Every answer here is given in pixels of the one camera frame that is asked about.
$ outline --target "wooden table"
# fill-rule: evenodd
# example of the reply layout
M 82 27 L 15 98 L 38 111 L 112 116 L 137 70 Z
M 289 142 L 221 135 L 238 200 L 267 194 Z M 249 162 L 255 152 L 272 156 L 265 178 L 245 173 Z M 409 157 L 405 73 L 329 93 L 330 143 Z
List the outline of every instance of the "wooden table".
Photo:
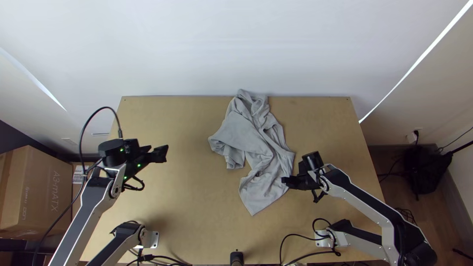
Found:
M 224 119 L 231 97 L 123 97 L 118 116 L 125 138 L 140 145 L 169 144 L 168 162 L 141 171 L 144 191 L 125 191 L 100 219 L 81 260 L 88 261 L 112 239 L 108 234 L 128 220 L 160 232 L 159 247 L 144 254 L 166 255 L 191 264 L 228 264 L 230 252 L 244 252 L 247 264 L 279 263 L 279 245 L 289 233 L 313 237 L 311 223 L 349 219 L 373 233 L 380 228 L 341 199 L 325 196 L 318 204 L 309 191 L 288 191 L 272 205 L 250 216 L 238 195 L 241 177 L 250 171 L 227 170 L 207 138 Z M 384 200 L 350 98 L 271 97 L 271 112 L 284 127 L 289 148 L 301 155 L 320 151 L 325 163 L 341 168 L 353 183 Z M 326 227 L 322 222 L 318 228 Z M 283 247 L 289 262 L 322 251 L 313 241 L 290 237 Z M 339 248 L 341 257 L 324 254 L 302 262 L 372 260 L 353 248 Z M 135 257 L 126 253 L 120 262 Z

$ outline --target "black cable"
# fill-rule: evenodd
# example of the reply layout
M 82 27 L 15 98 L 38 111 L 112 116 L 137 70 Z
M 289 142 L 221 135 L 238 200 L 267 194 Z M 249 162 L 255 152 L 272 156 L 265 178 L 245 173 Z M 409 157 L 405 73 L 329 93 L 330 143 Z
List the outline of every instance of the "black cable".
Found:
M 84 184 L 85 184 L 85 177 L 83 176 L 83 177 L 82 177 L 82 183 L 81 183 L 81 185 L 80 185 L 80 189 L 79 189 L 79 191 L 77 192 L 77 194 L 75 195 L 75 197 L 74 197 L 74 199 L 72 200 L 72 202 L 71 202 L 71 203 L 69 204 L 69 206 L 59 215 L 59 217 L 57 217 L 56 220 L 54 220 L 54 222 L 51 224 L 51 226 L 48 228 L 48 230 L 46 230 L 46 232 L 44 233 L 43 237 L 42 237 L 41 240 L 39 241 L 38 246 L 36 246 L 36 248 L 34 249 L 32 266 L 35 266 L 35 265 L 36 265 L 36 258 L 38 257 L 38 252 L 39 252 L 39 249 L 41 248 L 41 244 L 44 242 L 44 240 L 45 240 L 46 237 L 48 236 L 49 232 L 51 232 L 51 230 L 52 230 L 53 227 L 56 225 L 56 223 L 64 216 L 64 214 L 71 208 L 71 206 L 74 204 L 74 202 L 79 198 L 79 195 L 80 195 L 80 193 L 82 192 L 82 188 L 84 187 Z
M 314 230 L 314 233 L 315 233 L 316 235 L 318 235 L 318 236 L 320 236 L 320 237 L 327 238 L 328 235 L 319 234 L 319 233 L 317 233 L 317 231 L 315 230 L 315 223 L 316 223 L 317 221 L 320 221 L 320 220 L 326 222 L 327 224 L 329 224 L 329 226 L 332 225 L 329 221 L 325 220 L 324 218 L 317 218 L 317 219 L 315 219 L 315 220 L 312 222 L 312 230 Z
M 315 230 L 315 223 L 316 223 L 317 221 L 324 221 L 324 222 L 326 222 L 329 226 L 332 225 L 328 220 L 326 220 L 326 219 L 324 219 L 324 218 L 317 218 L 317 219 L 315 219 L 315 220 L 312 222 L 312 230 L 314 231 L 314 233 L 315 233 L 316 235 L 320 236 L 320 238 L 310 238 L 310 237 L 303 236 L 303 235 L 296 234 L 296 233 L 290 233 L 290 234 L 286 235 L 286 236 L 283 238 L 283 240 L 281 241 L 281 245 L 280 245 L 280 247 L 279 247 L 279 265 L 280 265 L 280 266 L 283 265 L 283 264 L 282 264 L 282 246 L 283 246 L 284 241 L 286 240 L 286 238 L 288 238 L 288 237 L 290 237 L 290 236 L 292 236 L 292 235 L 294 235 L 294 236 L 299 236 L 299 237 L 302 237 L 302 238 L 304 238 L 304 239 L 311 240 L 311 241 L 318 241 L 318 240 L 323 240 L 323 239 L 329 238 L 329 235 L 328 235 L 328 234 L 327 234 L 327 235 L 321 235 L 321 234 L 319 234 L 319 233 Z M 333 248 L 332 248 L 331 251 L 321 251 L 321 252 L 310 253 L 310 254 L 304 255 L 304 256 L 302 256 L 302 257 L 299 257 L 299 258 L 297 258 L 297 259 L 295 259 L 295 260 L 292 260 L 290 263 L 287 263 L 286 265 L 289 265 L 289 264 L 292 264 L 292 263 L 294 263 L 294 262 L 297 262 L 298 260 L 301 260 L 301 259 L 303 259 L 303 258 L 306 258 L 306 257 L 309 257 L 309 256 L 318 255 L 318 254 L 334 253 L 334 254 L 337 255 L 337 256 L 341 256 L 341 253 L 335 250 L 335 247 L 336 247 L 336 244 L 335 244 L 335 241 L 336 241 L 336 240 L 335 240 L 335 235 L 334 235 L 331 231 L 328 231 L 328 233 L 332 235 L 332 238 L 333 238 L 333 240 L 334 240 L 334 246 L 333 246 Z
M 131 261 L 130 263 L 127 264 L 127 266 L 130 266 L 130 265 L 132 265 L 134 262 L 137 262 L 137 261 L 138 261 L 138 259 L 136 259 L 136 260 L 134 260 L 134 261 Z
M 314 252 L 314 253 L 309 253 L 309 254 L 306 254 L 304 256 L 300 256 L 298 257 L 297 259 L 295 260 L 292 260 L 291 262 L 287 263 L 286 265 L 291 265 L 293 263 L 296 263 L 302 259 L 305 259 L 307 257 L 310 257 L 310 256 L 315 256 L 315 255 L 320 255 L 320 254 L 327 254 L 327 253 L 335 253 L 335 255 L 337 255 L 337 253 L 339 253 L 338 251 L 334 251 L 333 249 L 331 251 L 319 251 L 319 252 Z
M 176 259 L 173 259 L 173 258 L 170 258 L 170 257 L 167 257 L 167 256 L 157 255 L 157 256 L 153 256 L 153 259 L 165 259 L 165 260 L 173 261 L 173 262 L 175 262 L 179 265 L 182 265 L 182 266 L 191 266 L 190 264 L 184 263 L 182 261 L 178 261 Z
M 72 207 L 72 205 L 74 204 L 74 202 L 79 198 L 80 194 L 82 193 L 82 189 L 84 188 L 85 181 L 86 181 L 86 179 L 87 179 L 87 174 L 88 174 L 92 169 L 94 169 L 94 168 L 100 168 L 100 169 L 104 170 L 105 173 L 107 174 L 107 176 L 111 178 L 110 173 L 108 173 L 103 167 L 98 166 L 98 165 L 95 165 L 95 166 L 89 168 L 89 169 L 84 173 L 84 175 L 82 176 L 82 183 L 81 183 L 81 185 L 80 185 L 79 191 L 78 191 L 77 194 L 75 195 L 74 199 L 73 199 L 72 202 L 69 204 L 69 206 L 59 215 L 59 217 L 56 218 L 56 220 L 54 220 L 54 222 L 51 224 L 51 226 L 48 228 L 48 230 L 46 230 L 46 232 L 45 232 L 45 233 L 43 234 L 43 236 L 41 237 L 41 240 L 39 241 L 38 246 L 34 249 L 32 266 L 35 266 L 35 265 L 36 265 L 36 259 L 37 259 L 37 257 L 38 257 L 38 252 L 39 252 L 39 249 L 41 248 L 41 245 L 43 244 L 44 240 L 46 239 L 46 237 L 48 236 L 48 234 L 51 232 L 51 230 L 54 228 L 54 226 L 58 223 L 58 221 L 64 216 L 64 214 Z
M 415 146 L 417 146 L 417 143 L 419 142 L 419 130 L 414 130 L 414 134 L 417 136 L 415 139 Z
M 461 250 L 458 250 L 458 249 L 456 249 L 456 248 L 453 248 L 452 251 L 455 252 L 455 253 L 457 253 L 457 254 L 459 254 L 459 255 L 461 255 L 461 256 L 463 256 L 463 257 L 465 257 L 465 258 L 467 258 L 467 259 L 470 259 L 470 260 L 473 261 L 473 257 L 472 257 L 472 256 L 470 256 L 470 255 L 468 255 L 468 254 L 465 254 L 465 253 L 464 253 L 463 251 L 461 251 Z
M 473 127 L 471 127 L 469 130 L 465 131 L 463 134 L 461 134 L 458 138 L 454 139 L 452 142 L 450 142 L 449 144 L 443 146 L 443 147 L 440 147 L 436 150 L 436 152 L 440 153 L 443 151 L 444 148 L 450 146 L 450 144 L 456 142 L 457 140 L 459 140 L 461 137 L 463 137 L 466 133 L 470 132 L 471 130 L 473 130 Z
M 134 187 L 130 184 L 123 184 L 123 187 L 125 189 L 129 189 L 129 190 L 135 190 L 135 191 L 142 191 L 144 189 L 144 182 L 143 180 L 137 178 L 136 176 L 132 176 L 132 179 L 138 181 L 140 184 L 141 184 L 141 187 L 140 188 L 137 188 L 137 187 Z
M 399 158 L 399 159 L 397 159 L 397 160 L 393 163 L 393 165 L 391 166 L 391 168 L 389 169 L 389 172 L 388 172 L 387 174 L 380 174 L 380 175 L 378 175 L 378 176 L 383 176 L 383 175 L 385 175 L 385 177 L 379 181 L 380 183 L 383 182 L 386 178 L 388 178 L 388 176 L 391 175 L 391 172 L 393 171 L 394 166 L 395 166 L 398 162 L 400 162 L 401 159 L 402 159 L 402 158 Z
M 48 236 L 49 232 L 51 232 L 51 230 L 54 228 L 54 226 L 57 224 L 57 222 L 64 216 L 64 214 L 72 207 L 72 205 L 74 204 L 74 202 L 79 198 L 79 195 L 80 193 L 82 192 L 82 189 L 84 187 L 84 184 L 85 184 L 85 181 L 87 180 L 87 174 L 93 169 L 93 168 L 101 168 L 102 170 L 104 170 L 107 175 L 110 177 L 110 174 L 102 167 L 98 166 L 98 163 L 95 163 L 94 166 L 92 166 L 91 168 L 89 168 L 87 171 L 85 170 L 85 164 L 84 164 L 84 159 L 82 158 L 82 137 L 84 136 L 84 132 L 85 132 L 85 129 L 87 128 L 87 125 L 89 124 L 89 122 L 92 120 L 92 118 L 100 111 L 104 110 L 104 109 L 110 109 L 112 112 L 113 112 L 113 115 L 115 116 L 115 120 L 117 121 L 117 125 L 118 125 L 118 137 L 119 138 L 123 138 L 123 133 L 122 133 L 122 128 L 120 126 L 120 120 L 118 119 L 118 116 L 117 116 L 117 113 L 115 112 L 115 110 L 113 110 L 113 108 L 111 107 L 108 107 L 108 106 L 104 106 L 104 107 L 101 107 L 99 109 L 97 109 L 88 119 L 87 121 L 85 122 L 84 126 L 82 127 L 82 130 L 80 131 L 80 139 L 79 139 L 79 159 L 80 159 L 80 163 L 82 164 L 82 173 L 83 173 L 83 177 L 82 177 L 82 184 L 80 185 L 80 189 L 79 189 L 79 192 L 77 193 L 77 195 L 75 195 L 74 199 L 72 200 L 72 202 L 69 204 L 69 206 L 59 215 L 59 217 L 51 224 L 51 226 L 48 228 L 48 230 L 46 231 L 46 233 L 44 233 L 43 237 L 41 238 L 41 240 L 39 241 L 38 243 L 38 246 L 35 248 L 34 250 L 34 254 L 33 254 L 33 262 L 32 262 L 32 265 L 34 266 L 36 264 L 36 258 L 38 257 L 38 252 L 39 252 L 39 249 L 41 247 L 41 244 L 43 243 L 43 241 L 46 239 L 46 237 Z
M 143 254 L 143 249 L 140 248 L 140 249 L 138 250 L 138 256 L 137 256 L 137 258 L 136 258 L 136 259 L 137 259 L 137 261 L 136 261 L 136 266 L 139 266 L 139 258 L 141 257 L 142 254 Z
M 87 121 L 85 122 L 84 126 L 82 127 L 82 130 L 80 131 L 80 139 L 79 139 L 79 159 L 80 159 L 80 163 L 82 164 L 82 171 L 83 171 L 84 174 L 85 174 L 85 164 L 84 164 L 84 160 L 82 159 L 82 137 L 84 136 L 85 129 L 87 128 L 87 125 L 88 125 L 89 122 L 92 120 L 92 118 L 93 118 L 98 112 L 100 112 L 100 111 L 102 111 L 102 110 L 104 110 L 104 109 L 110 109 L 110 110 L 113 112 L 113 115 L 115 116 L 115 120 L 117 121 L 117 125 L 118 125 L 118 138 L 123 138 L 122 127 L 120 126 L 120 120 L 118 119 L 117 113 L 115 112 L 115 110 L 113 110 L 112 107 L 104 106 L 104 107 L 101 107 L 101 108 L 97 109 L 94 113 L 92 113 L 92 115 L 89 117 L 89 119 L 87 119 Z
M 310 238 L 310 237 L 307 237 L 307 236 L 303 236 L 301 234 L 297 234 L 297 233 L 290 233 L 288 234 L 287 236 L 285 236 L 282 241 L 281 241 L 281 245 L 279 247 L 279 265 L 282 265 L 282 245 L 284 244 L 284 241 L 286 240 L 286 238 L 290 237 L 290 236 L 298 236 L 298 237 L 302 237 L 304 239 L 307 239 L 307 240 L 312 240 L 312 241 L 317 241 L 317 240 L 323 240 L 323 239 L 326 239 L 328 238 L 328 236 L 324 236 L 322 238 Z

